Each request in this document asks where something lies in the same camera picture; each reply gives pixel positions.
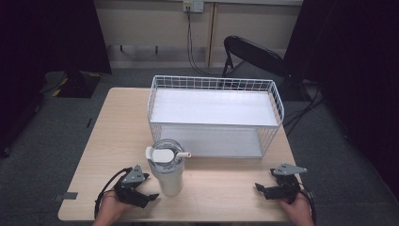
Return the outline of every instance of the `human hand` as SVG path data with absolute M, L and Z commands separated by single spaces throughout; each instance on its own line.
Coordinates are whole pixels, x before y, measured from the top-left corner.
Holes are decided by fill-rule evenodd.
M 134 205 L 120 202 L 115 191 L 107 191 L 102 199 L 99 213 L 93 226 L 110 226 L 120 219 Z
M 291 204 L 285 200 L 278 200 L 278 202 L 294 225 L 314 226 L 313 220 L 311 219 L 309 202 L 304 195 L 298 193 L 294 202 Z

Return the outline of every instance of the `chair back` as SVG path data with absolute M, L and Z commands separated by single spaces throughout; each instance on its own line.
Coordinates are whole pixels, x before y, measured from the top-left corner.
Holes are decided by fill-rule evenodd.
M 233 54 L 256 67 L 277 76 L 289 77 L 283 59 L 273 51 L 268 50 L 259 44 L 238 36 L 228 36 L 224 40 L 224 46 L 228 58 L 223 75 L 226 74 L 228 65 L 230 65 L 231 68 L 234 67 L 231 60 L 231 54 Z

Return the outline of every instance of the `black cable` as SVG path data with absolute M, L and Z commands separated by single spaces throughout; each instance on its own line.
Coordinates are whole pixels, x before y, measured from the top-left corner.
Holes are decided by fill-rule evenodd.
M 96 218 L 96 217 L 97 217 L 97 214 L 99 213 L 100 204 L 101 204 L 101 201 L 102 201 L 102 199 L 103 199 L 104 194 L 105 194 L 106 192 L 108 192 L 108 191 L 112 191 L 112 190 L 107 190 L 107 191 L 105 191 L 106 188 L 109 186 L 109 184 L 111 184 L 111 182 L 113 182 L 113 181 L 115 180 L 115 178 L 116 178 L 118 175 L 120 175 L 120 174 L 123 173 L 123 172 L 128 172 L 130 169 L 131 169 L 131 168 L 121 169 L 119 172 L 117 172 L 117 173 L 106 183 L 106 185 L 104 186 L 103 190 L 100 192 L 99 196 L 97 197 L 97 200 L 95 201 L 95 202 L 96 202 L 96 205 L 94 206 L 94 218 Z
M 299 193 L 301 193 L 303 196 L 305 196 L 305 198 L 308 200 L 309 202 L 309 207 L 311 208 L 311 220 L 313 221 L 314 226 L 316 226 L 316 208 L 314 205 L 314 201 L 313 198 L 310 197 L 310 195 L 308 194 L 309 192 L 306 191 L 299 191 Z
M 335 0 L 335 1 L 334 1 L 334 3 L 333 3 L 333 5 L 332 5 L 331 9 L 329 10 L 328 15 L 327 15 L 327 17 L 326 17 L 326 19 L 325 19 L 325 21 L 324 21 L 324 23 L 323 23 L 323 25 L 322 25 L 322 27 L 321 27 L 319 33 L 317 34 L 316 40 L 315 40 L 315 42 L 313 43 L 313 46 L 312 46 L 312 48 L 311 48 L 310 56 L 308 57 L 308 60 L 307 60 L 306 63 L 305 63 L 305 67 L 304 67 L 304 69 L 302 70 L 301 81 L 303 81 L 303 79 L 305 78 L 305 74 L 306 74 L 307 69 L 309 68 L 309 65 L 310 65 L 310 62 L 311 62 L 311 58 L 313 57 L 313 54 L 314 54 L 314 52 L 315 52 L 315 48 L 316 48 L 316 46 L 317 46 L 317 44 L 318 44 L 318 42 L 319 42 L 319 40 L 320 40 L 320 37 L 321 37 L 323 31 L 326 29 L 326 24 L 327 24 L 327 22 L 328 22 L 328 20 L 329 20 L 329 18 L 330 18 L 330 16 L 331 16 L 331 14 L 332 14 L 333 9 L 335 9 L 335 7 L 336 7 L 337 2 L 338 2 L 338 0 Z
M 322 98 L 320 101 L 318 101 L 316 104 L 314 103 L 318 93 L 320 92 L 320 86 L 317 88 L 316 93 L 314 94 L 314 97 L 311 99 L 311 101 L 308 103 L 308 105 L 299 111 L 295 111 L 289 115 L 287 115 L 285 118 L 288 118 L 290 116 L 292 116 L 294 113 L 297 113 L 292 119 L 290 119 L 289 121 L 285 122 L 283 124 L 284 127 L 288 126 L 289 124 L 291 124 L 293 121 L 296 120 L 296 122 L 294 123 L 294 125 L 291 127 L 291 129 L 286 133 L 286 136 L 288 137 L 291 132 L 294 130 L 295 126 L 299 123 L 299 121 L 302 119 L 302 117 L 308 113 L 309 111 L 311 111 L 312 109 L 314 109 L 315 107 L 319 106 L 322 102 L 324 102 L 324 98 Z
M 205 75 L 216 75 L 216 76 L 221 76 L 222 74 L 219 73 L 208 73 L 205 72 L 203 70 L 201 70 L 195 60 L 194 60 L 194 56 L 193 56 L 193 40 L 192 40 L 192 36 L 191 36 L 191 15 L 190 15 L 190 11 L 191 8 L 190 7 L 186 7 L 186 13 L 187 13 L 187 20 L 188 20 L 188 30 L 187 30 L 187 53 L 188 53 L 188 61 L 191 65 L 191 68 L 194 69 L 194 71 L 196 71 L 196 73 L 201 73 L 201 74 L 205 74 Z

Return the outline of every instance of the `metal bracket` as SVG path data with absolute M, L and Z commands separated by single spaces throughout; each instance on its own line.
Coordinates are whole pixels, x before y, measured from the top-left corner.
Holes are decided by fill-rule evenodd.
M 307 172 L 307 171 L 308 170 L 306 168 L 296 167 L 296 166 L 292 166 L 287 163 L 282 163 L 281 165 L 279 165 L 279 167 L 277 169 L 275 169 L 273 171 L 273 173 L 276 175 L 286 176 L 286 175 L 294 175 L 296 173 L 302 173 L 302 172 Z
M 121 181 L 121 187 L 133 186 L 134 188 L 136 188 L 148 177 L 149 174 L 143 173 L 140 165 L 136 165 L 128 174 L 123 177 Z

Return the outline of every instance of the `power outlet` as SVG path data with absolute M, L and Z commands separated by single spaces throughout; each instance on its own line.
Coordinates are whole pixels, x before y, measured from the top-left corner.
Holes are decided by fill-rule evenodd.
M 194 12 L 193 1 L 183 1 L 183 11 L 187 11 L 188 8 L 189 11 Z
M 190 8 L 190 12 L 203 12 L 202 1 L 183 1 L 183 11 L 187 11 Z

